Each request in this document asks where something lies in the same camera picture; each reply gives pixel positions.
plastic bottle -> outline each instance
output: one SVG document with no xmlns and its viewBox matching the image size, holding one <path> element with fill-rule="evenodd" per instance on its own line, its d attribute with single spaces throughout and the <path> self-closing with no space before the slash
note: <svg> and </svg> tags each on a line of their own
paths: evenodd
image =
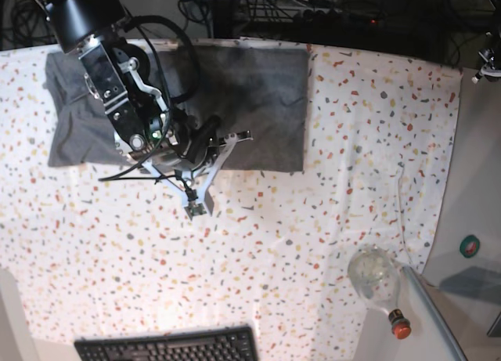
<svg viewBox="0 0 501 361">
<path fill-rule="evenodd" d="M 395 260 L 378 247 L 361 247 L 351 257 L 348 276 L 366 305 L 387 315 L 393 335 L 399 340 L 407 338 L 411 328 L 398 308 L 400 274 Z"/>
</svg>

keyboard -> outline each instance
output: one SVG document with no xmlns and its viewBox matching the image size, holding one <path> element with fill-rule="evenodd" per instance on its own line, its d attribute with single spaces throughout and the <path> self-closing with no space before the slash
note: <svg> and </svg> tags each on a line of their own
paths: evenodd
<svg viewBox="0 0 501 361">
<path fill-rule="evenodd" d="M 250 327 L 74 345 L 82 361 L 258 361 Z"/>
</svg>

black cable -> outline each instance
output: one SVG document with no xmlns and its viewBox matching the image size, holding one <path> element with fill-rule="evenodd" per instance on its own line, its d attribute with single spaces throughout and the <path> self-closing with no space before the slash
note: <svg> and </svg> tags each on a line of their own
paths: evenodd
<svg viewBox="0 0 501 361">
<path fill-rule="evenodd" d="M 131 13 L 126 8 L 125 8 L 125 11 L 129 14 L 129 16 L 132 16 Z M 181 96 L 178 96 L 177 98 L 171 98 L 170 92 L 168 90 L 167 82 L 166 82 L 165 76 L 163 74 L 162 66 L 160 63 L 160 58 L 158 57 L 157 50 L 155 49 L 155 47 L 153 46 L 153 44 L 151 43 L 151 41 L 148 39 L 148 37 L 146 36 L 146 34 L 144 33 L 144 31 L 141 28 L 141 25 L 146 24 L 146 23 L 162 24 L 165 27 L 169 28 L 171 31 L 176 33 L 176 35 L 179 37 L 179 39 L 182 41 L 182 43 L 188 49 L 188 54 L 193 62 L 193 66 L 196 69 L 197 80 L 196 80 L 196 83 L 194 85 L 192 85 L 191 89 L 187 93 L 185 93 Z M 163 87 L 162 89 L 164 90 L 166 102 L 167 102 L 168 107 L 169 107 L 169 117 L 164 124 L 164 129 L 162 130 L 162 136 L 158 140 L 157 144 L 153 147 L 153 149 L 147 155 L 142 157 L 136 164 L 132 165 L 130 168 L 126 169 L 125 171 L 118 173 L 116 175 L 110 176 L 110 177 L 106 177 L 104 179 L 100 179 L 99 180 L 100 182 L 117 181 L 118 179 L 121 179 L 124 175 L 127 175 L 131 171 L 134 171 L 137 168 L 141 168 L 142 165 L 155 154 L 155 152 L 158 150 L 158 148 L 160 148 L 161 143 L 164 140 L 166 140 L 168 129 L 169 129 L 170 124 L 171 124 L 171 118 L 172 118 L 172 112 L 173 112 L 173 106 L 175 103 L 175 99 L 177 99 L 177 101 L 179 101 L 179 102 L 184 102 L 185 101 L 184 98 L 189 99 L 194 94 L 194 92 L 198 89 L 198 85 L 200 83 L 201 67 L 200 67 L 200 62 L 198 60 L 198 56 L 196 55 L 193 44 L 189 40 L 188 36 L 177 24 L 175 24 L 171 20 L 164 18 L 162 16 L 134 16 L 128 21 L 127 25 L 124 26 L 124 31 L 129 32 L 130 30 L 132 30 L 134 28 L 136 28 L 139 31 L 139 33 L 143 36 L 143 38 L 145 39 L 146 43 L 148 44 L 148 46 L 150 47 L 150 49 L 153 53 L 153 58 L 155 59 L 155 62 L 156 62 L 157 67 L 158 67 L 158 72 L 160 74 L 160 83 L 162 84 L 162 87 Z"/>
<path fill-rule="evenodd" d="M 46 15 L 35 0 L 14 0 L 10 20 L 12 29 L 2 29 L 2 35 L 7 41 L 13 43 L 14 48 L 56 43 L 56 39 L 50 32 Z M 45 29 L 45 35 L 35 34 L 41 29 Z M 5 36 L 7 31 L 12 33 L 10 39 Z"/>
<path fill-rule="evenodd" d="M 461 27 L 463 31 L 471 31 L 476 33 L 486 32 L 488 30 L 488 26 L 479 27 L 473 26 L 465 21 L 464 18 L 457 12 L 456 9 L 452 6 L 451 0 L 442 0 L 442 9 L 444 11 L 444 15 L 448 20 L 451 20 L 456 26 Z"/>
<path fill-rule="evenodd" d="M 198 6 L 198 9 L 200 10 L 200 14 L 202 14 L 202 19 L 204 20 L 205 28 L 207 29 L 207 38 L 212 38 L 212 30 L 211 30 L 211 22 L 209 21 L 209 8 L 208 5 L 205 5 L 207 7 L 207 11 L 204 12 L 203 8 L 204 5 L 200 3 L 200 0 L 194 0 L 195 5 Z"/>
<path fill-rule="evenodd" d="M 460 61 L 461 61 L 461 48 L 465 46 L 467 43 L 472 42 L 473 40 L 476 40 L 477 38 L 480 38 L 481 36 L 485 36 L 484 34 L 476 34 L 475 36 L 472 36 L 470 38 L 465 39 L 461 44 L 457 44 L 456 40 L 453 40 L 453 44 L 456 46 L 456 50 L 452 52 L 450 55 L 449 59 L 447 60 L 448 63 L 451 64 L 451 66 L 457 66 Z M 452 63 L 452 58 L 456 55 L 456 52 L 459 53 L 458 59 L 456 60 L 455 63 Z"/>
<path fill-rule="evenodd" d="M 287 17 L 287 19 L 291 19 L 293 20 L 294 18 L 292 16 L 290 16 L 287 12 L 285 12 L 283 9 L 281 9 L 277 4 L 276 2 L 273 3 L 271 2 L 270 0 L 265 0 L 269 5 L 273 6 L 273 8 L 277 11 L 277 16 L 278 16 L 278 12 L 280 11 L 283 15 L 285 15 Z"/>
<path fill-rule="evenodd" d="M 126 7 L 124 7 L 124 9 L 132 21 L 134 19 L 134 17 L 132 16 L 131 12 Z M 167 81 L 165 80 L 164 71 L 162 70 L 162 64 L 160 63 L 160 58 L 158 57 L 157 50 L 155 49 L 155 47 L 153 46 L 151 41 L 148 39 L 148 37 L 146 36 L 144 31 L 142 30 L 141 25 L 137 24 L 135 26 L 135 28 L 141 34 L 142 38 L 145 39 L 146 44 L 148 44 L 148 46 L 151 49 L 151 52 L 153 54 L 153 58 L 155 59 L 155 64 L 157 65 L 158 78 L 160 80 L 160 85 L 162 86 L 162 92 L 163 92 L 164 97 L 166 99 L 167 107 L 169 108 L 169 110 L 171 110 L 171 108 L 173 108 L 173 106 L 174 106 L 174 100 L 171 97 L 171 92 L 169 91 Z"/>
<path fill-rule="evenodd" d="M 190 190 L 188 182 L 179 175 L 160 175 L 159 177 L 122 177 L 114 181 L 155 181 L 155 184 L 163 181 L 164 179 L 177 179 L 182 183 L 186 190 Z"/>
<path fill-rule="evenodd" d="M 199 9 L 201 15 L 200 18 L 194 16 L 188 9 L 186 4 L 191 2 L 194 3 L 196 7 Z M 211 23 L 209 21 L 210 9 L 209 5 L 205 0 L 178 0 L 178 10 L 185 17 L 186 24 L 189 22 L 193 22 L 196 24 L 203 24 L 207 30 L 207 37 L 212 38 Z"/>
<path fill-rule="evenodd" d="M 188 88 L 186 93 L 183 93 L 180 96 L 172 97 L 172 102 L 174 104 L 184 103 L 185 101 L 191 99 L 195 92 L 197 91 L 200 85 L 200 77 L 202 74 L 202 68 L 200 65 L 200 61 L 198 60 L 198 55 L 196 54 L 195 47 L 193 46 L 191 40 L 188 35 L 178 26 L 176 23 L 171 20 L 164 18 L 163 16 L 135 16 L 133 17 L 128 24 L 124 27 L 125 32 L 129 32 L 131 29 L 136 28 L 137 26 L 141 26 L 142 24 L 162 24 L 171 31 L 173 31 L 179 40 L 181 40 L 182 44 L 186 47 L 186 51 L 188 52 L 188 56 L 193 64 L 193 68 L 195 70 L 195 80 Z"/>
<path fill-rule="evenodd" d="M 456 67 L 460 61 L 461 61 L 461 48 L 460 46 L 457 44 L 456 40 L 454 40 L 454 38 L 449 35 L 449 40 L 454 44 L 454 46 L 456 47 L 456 50 L 454 50 L 451 54 L 451 56 L 449 57 L 449 59 L 447 60 L 447 62 L 453 66 L 453 67 Z M 457 59 L 456 59 L 456 62 L 452 63 L 452 58 L 457 54 Z"/>
<path fill-rule="evenodd" d="M 414 0 L 407 0 L 407 2 L 405 3 L 405 7 L 402 9 L 401 12 L 390 14 L 388 16 L 400 16 L 400 15 L 407 14 L 407 12 L 409 11 L 410 6 L 412 5 L 413 2 L 414 2 Z"/>
<path fill-rule="evenodd" d="M 127 12 L 127 14 L 129 16 L 132 16 L 131 13 L 128 11 L 127 8 L 124 8 L 124 9 L 125 9 L 125 11 Z M 147 162 L 155 154 L 155 152 L 160 148 L 160 145 L 165 140 L 165 138 L 167 136 L 167 133 L 168 133 L 168 130 L 169 130 L 169 127 L 171 126 L 172 111 L 173 111 L 173 101 L 172 101 L 171 94 L 170 94 L 168 86 L 167 86 L 167 82 L 165 80 L 164 72 L 162 71 L 162 66 L 161 66 L 161 63 L 160 63 L 160 59 L 158 57 L 157 50 L 155 49 L 155 47 L 153 46 L 153 44 L 151 43 L 151 41 L 148 39 L 148 37 L 146 36 L 146 34 L 144 33 L 144 31 L 140 27 L 140 23 L 137 24 L 135 26 L 135 28 L 137 28 L 137 30 L 139 31 L 139 33 L 142 35 L 142 37 L 145 39 L 146 43 L 150 47 L 150 49 L 151 49 L 151 51 L 153 53 L 153 58 L 155 59 L 155 63 L 157 64 L 158 73 L 160 75 L 160 84 L 161 84 L 162 90 L 163 90 L 162 92 L 163 92 L 163 95 L 165 97 L 167 106 L 169 108 L 168 119 L 166 120 L 166 122 L 164 124 L 164 128 L 162 130 L 162 136 L 160 137 L 160 139 L 158 140 L 157 144 L 155 144 L 155 146 L 153 147 L 153 149 L 149 153 L 147 153 L 144 157 L 142 157 L 137 163 L 135 163 L 134 165 L 132 165 L 130 168 L 125 169 L 124 171 L 122 171 L 120 173 L 117 173 L 116 175 L 112 175 L 110 177 L 105 177 L 103 179 L 99 179 L 100 182 L 117 181 L 118 179 L 121 179 L 124 175 L 129 174 L 130 172 L 134 171 L 135 169 L 141 168 L 142 165 L 145 162 Z"/>
<path fill-rule="evenodd" d="M 259 0 L 254 0 L 254 15 L 252 16 L 252 21 L 256 20 L 256 16 L 258 14 L 258 2 Z"/>
</svg>

gray towel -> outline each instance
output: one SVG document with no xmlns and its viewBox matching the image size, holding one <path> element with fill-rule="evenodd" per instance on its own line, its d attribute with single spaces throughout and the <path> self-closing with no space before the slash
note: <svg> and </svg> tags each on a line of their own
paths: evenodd
<svg viewBox="0 0 501 361">
<path fill-rule="evenodd" d="M 220 136 L 252 131 L 254 141 L 237 145 L 224 169 L 302 171 L 308 104 L 308 54 L 302 50 L 196 47 L 202 79 L 196 95 L 182 104 L 200 122 L 222 119 Z M 182 49 L 160 52 L 173 96 L 193 75 Z M 59 122 L 49 166 L 84 162 L 127 164 L 114 147 L 113 127 L 103 104 L 88 94 L 76 56 L 49 54 L 45 67 Z M 157 85 L 152 61 L 150 80 Z"/>
</svg>

confetti pattern fabric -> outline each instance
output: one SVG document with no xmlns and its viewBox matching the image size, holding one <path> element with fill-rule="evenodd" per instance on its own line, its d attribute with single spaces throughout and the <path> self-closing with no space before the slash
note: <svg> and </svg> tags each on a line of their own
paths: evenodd
<svg viewBox="0 0 501 361">
<path fill-rule="evenodd" d="M 160 185 L 97 181 L 118 167 L 48 168 L 57 120 L 44 67 L 57 48 L 4 52 L 0 267 L 16 277 L 36 338 L 246 323 L 262 360 L 351 359 L 366 309 L 349 258 L 378 244 L 422 271 L 461 74 L 351 49 L 210 43 L 311 53 L 305 171 L 221 172 L 214 217 L 191 222 Z"/>
</svg>

